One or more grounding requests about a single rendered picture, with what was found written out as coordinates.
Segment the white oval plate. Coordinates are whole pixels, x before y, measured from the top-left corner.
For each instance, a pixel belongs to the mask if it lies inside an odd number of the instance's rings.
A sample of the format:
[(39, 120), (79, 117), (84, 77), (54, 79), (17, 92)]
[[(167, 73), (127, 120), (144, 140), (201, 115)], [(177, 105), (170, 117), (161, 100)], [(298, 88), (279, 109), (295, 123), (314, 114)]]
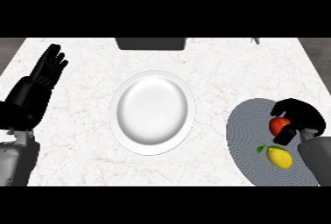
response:
[(193, 118), (192, 91), (177, 75), (150, 70), (122, 82), (109, 105), (109, 127), (128, 151), (153, 156), (172, 150), (190, 133)]

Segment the yellow lemon with leaf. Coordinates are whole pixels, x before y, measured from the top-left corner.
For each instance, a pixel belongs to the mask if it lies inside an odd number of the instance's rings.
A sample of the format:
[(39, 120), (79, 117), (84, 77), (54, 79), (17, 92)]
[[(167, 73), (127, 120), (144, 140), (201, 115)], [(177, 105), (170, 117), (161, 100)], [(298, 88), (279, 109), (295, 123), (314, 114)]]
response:
[(282, 169), (286, 170), (292, 166), (292, 156), (288, 150), (279, 146), (279, 145), (258, 145), (255, 147), (255, 153), (261, 153), (266, 151), (266, 157), (269, 159), (269, 162), (271, 165)]

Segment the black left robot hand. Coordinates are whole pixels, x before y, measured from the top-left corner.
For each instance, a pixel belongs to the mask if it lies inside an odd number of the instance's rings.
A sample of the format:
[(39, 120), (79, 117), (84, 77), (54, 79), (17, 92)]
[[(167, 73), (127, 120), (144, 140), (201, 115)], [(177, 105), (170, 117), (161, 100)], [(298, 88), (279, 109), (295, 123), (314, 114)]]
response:
[(0, 101), (0, 130), (32, 130), (39, 124), (66, 65), (60, 45), (51, 44), (31, 74), (20, 78), (4, 101)]

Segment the dark grey appliance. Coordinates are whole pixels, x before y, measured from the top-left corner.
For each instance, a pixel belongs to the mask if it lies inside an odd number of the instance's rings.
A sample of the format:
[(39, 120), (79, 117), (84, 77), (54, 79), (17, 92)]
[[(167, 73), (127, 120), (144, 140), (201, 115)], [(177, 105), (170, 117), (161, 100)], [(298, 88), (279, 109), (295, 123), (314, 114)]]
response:
[(186, 38), (115, 38), (119, 50), (180, 51)]

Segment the grey round placemat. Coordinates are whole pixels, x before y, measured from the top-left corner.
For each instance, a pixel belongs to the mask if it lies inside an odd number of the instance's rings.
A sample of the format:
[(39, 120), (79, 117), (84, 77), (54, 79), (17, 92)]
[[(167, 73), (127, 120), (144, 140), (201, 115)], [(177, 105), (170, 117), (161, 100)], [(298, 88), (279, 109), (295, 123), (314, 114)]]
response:
[(283, 147), (292, 156), (292, 166), (282, 170), (270, 163), (266, 150), (255, 152), (258, 146), (274, 145), (269, 131), (269, 121), (274, 101), (252, 98), (240, 102), (229, 115), (226, 141), (233, 162), (255, 186), (317, 186), (313, 173), (297, 151), (300, 136)]

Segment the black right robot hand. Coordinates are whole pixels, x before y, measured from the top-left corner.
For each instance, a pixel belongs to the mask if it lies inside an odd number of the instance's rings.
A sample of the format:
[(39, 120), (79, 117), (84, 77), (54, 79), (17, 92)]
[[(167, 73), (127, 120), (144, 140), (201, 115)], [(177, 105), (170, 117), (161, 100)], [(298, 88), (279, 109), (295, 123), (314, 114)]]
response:
[(270, 116), (283, 118), (289, 121), (280, 129), (279, 134), (273, 138), (273, 142), (286, 146), (295, 137), (295, 132), (303, 130), (314, 130), (313, 137), (319, 137), (326, 129), (325, 119), (316, 108), (294, 98), (280, 100), (274, 105)]

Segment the red tomato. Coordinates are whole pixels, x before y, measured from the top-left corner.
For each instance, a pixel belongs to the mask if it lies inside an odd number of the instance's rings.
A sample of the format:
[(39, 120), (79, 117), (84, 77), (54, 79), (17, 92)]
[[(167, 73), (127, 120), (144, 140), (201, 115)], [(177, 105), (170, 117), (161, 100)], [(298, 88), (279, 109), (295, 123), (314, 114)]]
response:
[(277, 136), (283, 126), (288, 124), (289, 124), (289, 120), (282, 117), (274, 117), (269, 121), (269, 131), (274, 137)]

